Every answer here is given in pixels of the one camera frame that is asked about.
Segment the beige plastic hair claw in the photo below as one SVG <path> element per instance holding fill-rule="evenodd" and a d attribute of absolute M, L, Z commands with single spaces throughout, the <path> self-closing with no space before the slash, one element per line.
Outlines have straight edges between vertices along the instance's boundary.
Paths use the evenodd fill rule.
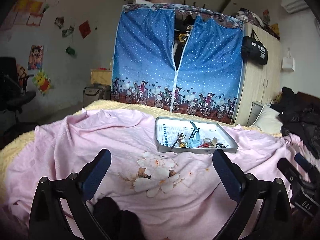
<path fill-rule="evenodd" d="M 209 146 L 215 147 L 215 145 L 217 144 L 217 138 L 216 137 L 213 137 L 213 139 L 204 138 L 203 143 L 208 144 Z"/>

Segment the black hair stick pin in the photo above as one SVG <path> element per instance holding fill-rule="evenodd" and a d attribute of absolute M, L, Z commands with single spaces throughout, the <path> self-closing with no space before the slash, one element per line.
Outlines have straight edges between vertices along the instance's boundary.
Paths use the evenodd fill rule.
<path fill-rule="evenodd" d="M 177 139 L 175 140 L 175 142 L 173 143 L 173 145 L 171 146 L 171 150 L 175 147 L 175 145 L 178 143 L 178 141 L 180 140 L 180 138 L 183 136 L 183 133 L 179 133 L 177 136 Z"/>

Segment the black jacket pile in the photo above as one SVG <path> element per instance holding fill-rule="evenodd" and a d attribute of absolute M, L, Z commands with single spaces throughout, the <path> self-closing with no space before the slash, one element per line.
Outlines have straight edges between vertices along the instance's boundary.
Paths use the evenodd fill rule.
<path fill-rule="evenodd" d="M 280 98 L 271 108 L 279 113 L 282 136 L 290 133 L 299 136 L 312 155 L 319 159 L 319 98 L 283 87 Z"/>

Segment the pink bed sheet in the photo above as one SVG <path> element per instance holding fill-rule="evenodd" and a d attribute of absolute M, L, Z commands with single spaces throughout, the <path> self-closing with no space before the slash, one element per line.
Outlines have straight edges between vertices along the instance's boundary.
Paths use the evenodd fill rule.
<path fill-rule="evenodd" d="M 5 207 L 29 234 L 39 180 L 79 173 L 104 148 L 111 152 L 111 165 L 86 205 L 110 239 L 215 239 L 237 203 L 213 166 L 213 153 L 158 152 L 155 122 L 143 112 L 118 109 L 69 115 L 37 127 L 34 140 L 7 168 Z M 319 160 L 296 135 L 276 138 L 240 126 L 224 129 L 238 145 L 236 153 L 223 151 L 231 162 L 259 180 L 282 179 L 289 202 L 291 184 L 278 170 L 278 160 L 286 158 L 307 182 L 297 153 L 319 172 Z M 72 232 L 84 239 L 67 201 L 60 201 Z M 256 202 L 240 238 L 251 233 L 262 203 Z"/>

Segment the grey bedside drawer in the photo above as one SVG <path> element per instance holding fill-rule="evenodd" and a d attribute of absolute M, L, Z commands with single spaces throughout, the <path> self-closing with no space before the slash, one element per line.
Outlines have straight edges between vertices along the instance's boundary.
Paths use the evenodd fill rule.
<path fill-rule="evenodd" d="M 254 124 L 256 119 L 258 118 L 261 110 L 263 108 L 263 104 L 260 102 L 252 102 L 251 111 L 247 120 L 247 126 L 251 126 Z"/>

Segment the yellow fleece blanket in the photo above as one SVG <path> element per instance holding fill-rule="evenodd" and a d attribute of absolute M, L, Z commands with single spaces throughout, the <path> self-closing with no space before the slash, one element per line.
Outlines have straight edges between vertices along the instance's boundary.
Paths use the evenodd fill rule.
<path fill-rule="evenodd" d="M 150 106 L 143 106 L 138 104 L 127 104 L 122 102 L 110 101 L 110 100 L 98 100 L 87 107 L 74 112 L 74 115 L 81 114 L 83 111 L 93 111 L 93 110 L 115 110 L 115 109 L 129 109 L 129 110 L 138 110 L 140 112 L 149 114 L 154 118 L 158 116 L 163 117 L 170 117 L 170 118 L 182 118 L 182 119 L 191 119 L 195 121 L 205 121 L 205 118 L 201 118 L 196 115 L 186 115 L 181 113 L 172 113 L 170 111 L 166 111 L 164 109 L 150 107 Z M 21 152 L 21 150 L 31 141 L 34 140 L 35 134 L 34 131 L 23 133 L 19 135 L 16 139 L 14 139 L 11 143 L 5 146 L 1 150 L 1 202 L 4 202 L 7 191 L 5 189 L 5 178 L 6 178 L 6 171 L 13 161 L 13 159 Z"/>

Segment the wooden wardrobe cabinet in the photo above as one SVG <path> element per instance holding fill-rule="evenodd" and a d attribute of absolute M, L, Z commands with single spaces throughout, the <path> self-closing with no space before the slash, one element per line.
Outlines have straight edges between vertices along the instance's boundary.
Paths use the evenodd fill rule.
<path fill-rule="evenodd" d="M 257 39 L 268 51 L 268 62 L 264 66 L 245 61 L 242 68 L 239 97 L 235 106 L 232 122 L 247 125 L 253 102 L 270 103 L 280 90 L 281 43 L 263 29 L 245 23 L 246 36 L 255 31 Z"/>

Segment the grey shallow tray box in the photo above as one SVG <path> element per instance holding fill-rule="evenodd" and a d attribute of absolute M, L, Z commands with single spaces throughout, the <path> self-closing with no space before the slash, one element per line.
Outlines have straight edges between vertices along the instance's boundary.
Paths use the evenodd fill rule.
<path fill-rule="evenodd" d="M 201 144 L 197 148 L 189 148 L 187 142 L 193 127 L 192 121 L 200 129 Z M 171 150 L 171 146 L 179 133 L 185 135 L 185 140 L 178 141 Z M 216 122 L 194 121 L 188 119 L 158 117 L 155 122 L 156 145 L 158 152 L 191 152 L 195 154 L 211 154 L 215 150 L 222 149 L 225 152 L 236 153 L 238 145 L 227 131 Z M 204 144 L 204 138 L 217 138 L 215 147 Z"/>

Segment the white paper gift bag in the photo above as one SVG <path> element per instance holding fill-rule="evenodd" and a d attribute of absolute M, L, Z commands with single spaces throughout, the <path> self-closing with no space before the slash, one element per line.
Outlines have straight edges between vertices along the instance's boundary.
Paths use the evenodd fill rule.
<path fill-rule="evenodd" d="M 292 56 L 290 48 L 287 49 L 287 55 L 283 57 L 281 68 L 285 72 L 295 71 L 295 58 Z"/>

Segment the dark suitcase bag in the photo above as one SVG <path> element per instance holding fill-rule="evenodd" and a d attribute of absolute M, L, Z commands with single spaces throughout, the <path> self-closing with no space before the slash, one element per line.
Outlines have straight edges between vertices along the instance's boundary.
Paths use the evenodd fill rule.
<path fill-rule="evenodd" d="M 94 83 L 92 86 L 83 89 L 82 107 L 85 108 L 98 100 L 110 100 L 110 98 L 111 86 Z"/>

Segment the light wooden side cabinet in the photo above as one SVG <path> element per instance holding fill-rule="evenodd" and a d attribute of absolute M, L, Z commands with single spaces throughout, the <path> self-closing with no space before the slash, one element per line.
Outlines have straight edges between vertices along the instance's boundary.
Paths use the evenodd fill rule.
<path fill-rule="evenodd" d="M 90 75 L 91 84 L 102 84 L 110 86 L 112 83 L 112 71 L 107 69 L 92 69 Z"/>

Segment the white air conditioner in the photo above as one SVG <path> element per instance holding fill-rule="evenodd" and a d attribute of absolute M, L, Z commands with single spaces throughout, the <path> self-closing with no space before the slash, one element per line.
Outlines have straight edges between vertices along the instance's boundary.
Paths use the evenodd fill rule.
<path fill-rule="evenodd" d="M 305 9 L 308 9 L 306 1 L 304 0 L 281 0 L 281 6 L 289 14 L 294 14 Z"/>

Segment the cartoon anime wall poster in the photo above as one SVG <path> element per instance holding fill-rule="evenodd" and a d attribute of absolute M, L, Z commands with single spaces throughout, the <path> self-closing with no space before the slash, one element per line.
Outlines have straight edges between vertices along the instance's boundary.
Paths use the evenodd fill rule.
<path fill-rule="evenodd" d="M 32 45 L 28 60 L 28 70 L 42 69 L 43 46 Z"/>

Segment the red paper wall decoration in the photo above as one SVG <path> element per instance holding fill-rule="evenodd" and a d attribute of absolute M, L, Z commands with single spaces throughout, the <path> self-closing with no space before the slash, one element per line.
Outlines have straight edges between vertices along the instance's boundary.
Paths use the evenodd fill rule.
<path fill-rule="evenodd" d="M 81 34 L 81 37 L 84 39 L 91 33 L 91 28 L 89 26 L 89 22 L 85 21 L 84 23 L 79 25 L 79 31 Z"/>

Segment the wall certificates cluster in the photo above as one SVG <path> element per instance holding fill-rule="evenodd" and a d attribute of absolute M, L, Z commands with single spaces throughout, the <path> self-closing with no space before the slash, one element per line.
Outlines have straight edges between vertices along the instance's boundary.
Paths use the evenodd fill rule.
<path fill-rule="evenodd" d="M 53 25 L 60 0 L 18 0 L 1 24 L 1 41 L 9 42 L 16 30 Z"/>

